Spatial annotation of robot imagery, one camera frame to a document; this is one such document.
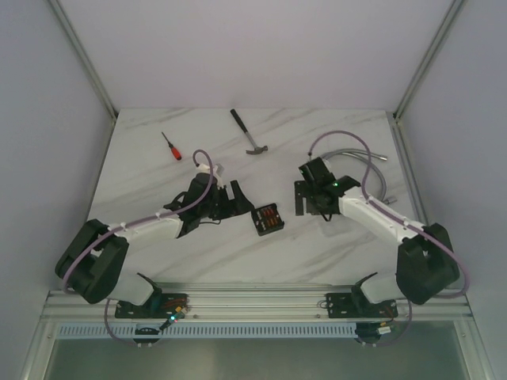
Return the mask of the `black fuse box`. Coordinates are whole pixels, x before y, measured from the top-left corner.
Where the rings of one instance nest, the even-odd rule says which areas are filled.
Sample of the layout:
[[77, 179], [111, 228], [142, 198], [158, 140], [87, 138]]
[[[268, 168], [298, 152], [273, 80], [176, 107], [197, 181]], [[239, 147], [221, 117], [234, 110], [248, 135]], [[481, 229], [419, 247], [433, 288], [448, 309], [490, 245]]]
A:
[[275, 203], [259, 207], [250, 212], [259, 237], [275, 233], [284, 228], [284, 221]]

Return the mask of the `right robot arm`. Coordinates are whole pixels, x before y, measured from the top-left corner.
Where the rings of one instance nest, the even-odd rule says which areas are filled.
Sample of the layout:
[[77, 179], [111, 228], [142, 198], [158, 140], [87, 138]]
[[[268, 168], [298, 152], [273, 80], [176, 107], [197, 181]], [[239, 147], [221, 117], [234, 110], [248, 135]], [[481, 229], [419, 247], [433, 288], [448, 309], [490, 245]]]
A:
[[443, 226], [425, 226], [394, 212], [367, 194], [359, 181], [350, 176], [337, 179], [321, 158], [301, 165], [299, 172], [303, 179], [295, 182], [295, 192], [312, 213], [327, 222], [334, 215], [344, 216], [396, 249], [394, 273], [376, 272], [354, 285], [354, 312], [368, 316], [381, 302], [400, 298], [422, 305], [459, 279], [459, 265], [451, 257], [452, 245]]

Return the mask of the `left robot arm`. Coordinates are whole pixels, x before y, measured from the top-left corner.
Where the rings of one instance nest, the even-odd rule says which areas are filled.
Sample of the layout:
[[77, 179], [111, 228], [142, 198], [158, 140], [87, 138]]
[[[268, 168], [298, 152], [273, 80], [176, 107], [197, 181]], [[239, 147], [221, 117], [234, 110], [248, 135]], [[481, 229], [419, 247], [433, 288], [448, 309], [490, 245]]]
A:
[[57, 261], [55, 274], [66, 290], [89, 304], [110, 299], [128, 302], [144, 318], [162, 308], [161, 289], [139, 272], [123, 269], [128, 254], [165, 239], [178, 239], [194, 231], [204, 219], [220, 222], [254, 210], [237, 181], [227, 186], [218, 177], [198, 173], [189, 188], [152, 216], [130, 223], [107, 225], [87, 221]]

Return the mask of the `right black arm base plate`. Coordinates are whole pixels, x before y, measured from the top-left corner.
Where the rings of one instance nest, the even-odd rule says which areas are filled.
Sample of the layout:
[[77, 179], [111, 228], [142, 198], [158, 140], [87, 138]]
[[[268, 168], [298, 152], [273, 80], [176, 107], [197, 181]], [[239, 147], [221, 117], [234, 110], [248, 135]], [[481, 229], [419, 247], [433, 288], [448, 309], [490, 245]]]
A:
[[395, 300], [370, 303], [364, 296], [353, 293], [327, 293], [326, 310], [329, 318], [395, 318], [398, 308]]

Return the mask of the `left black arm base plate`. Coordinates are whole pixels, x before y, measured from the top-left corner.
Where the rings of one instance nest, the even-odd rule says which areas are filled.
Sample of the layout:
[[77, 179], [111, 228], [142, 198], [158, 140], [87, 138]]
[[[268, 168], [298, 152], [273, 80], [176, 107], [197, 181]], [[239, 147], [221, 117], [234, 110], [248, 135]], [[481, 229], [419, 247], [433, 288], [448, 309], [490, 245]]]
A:
[[141, 306], [121, 301], [116, 304], [114, 316], [117, 319], [169, 318], [186, 308], [188, 297], [185, 293], [162, 293]]

